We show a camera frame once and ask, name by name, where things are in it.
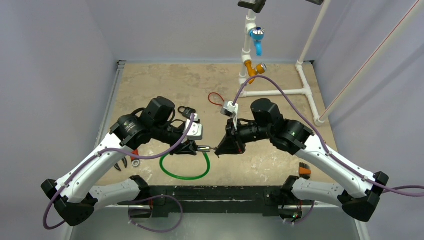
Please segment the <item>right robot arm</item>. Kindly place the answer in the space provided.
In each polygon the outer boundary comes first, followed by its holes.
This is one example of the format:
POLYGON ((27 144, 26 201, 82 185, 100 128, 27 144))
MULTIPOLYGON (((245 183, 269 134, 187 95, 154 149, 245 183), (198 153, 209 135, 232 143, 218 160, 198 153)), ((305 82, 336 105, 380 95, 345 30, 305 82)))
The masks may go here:
POLYGON ((319 168, 336 182, 310 181, 290 176, 280 196, 288 204, 310 200, 340 207, 348 216, 368 222, 374 214, 389 180, 383 172, 373 173, 333 151, 319 136, 297 120, 286 119, 279 107, 267 98, 251 106, 253 120, 238 118, 239 105, 224 103, 221 113, 229 116, 225 136, 215 149, 217 156, 242 155, 248 143, 269 140, 278 150, 303 159, 319 168))

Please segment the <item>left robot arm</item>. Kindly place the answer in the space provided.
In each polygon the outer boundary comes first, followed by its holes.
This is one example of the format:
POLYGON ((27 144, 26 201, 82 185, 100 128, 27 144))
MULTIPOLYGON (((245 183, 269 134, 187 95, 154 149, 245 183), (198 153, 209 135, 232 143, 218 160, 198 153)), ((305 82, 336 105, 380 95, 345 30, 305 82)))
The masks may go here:
POLYGON ((63 223, 77 226, 95 211, 124 202, 146 203, 150 186, 140 176, 99 186, 98 181, 126 156, 140 159, 135 151, 156 140, 169 145, 170 155, 195 155, 195 142, 203 137, 203 126, 197 114, 178 127, 172 125, 175 104, 162 96, 153 98, 147 107, 121 116, 100 144, 73 170, 63 177, 45 180, 41 188, 63 223))

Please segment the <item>green cable lock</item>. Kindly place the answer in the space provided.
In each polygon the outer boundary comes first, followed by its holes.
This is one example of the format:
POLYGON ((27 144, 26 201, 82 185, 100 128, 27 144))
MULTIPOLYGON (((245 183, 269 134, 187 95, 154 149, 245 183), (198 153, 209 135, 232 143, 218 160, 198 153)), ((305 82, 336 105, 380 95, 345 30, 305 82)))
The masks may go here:
POLYGON ((197 181, 205 178, 212 166, 207 153, 198 156, 171 156, 168 153, 159 159, 159 168, 170 178, 197 181))

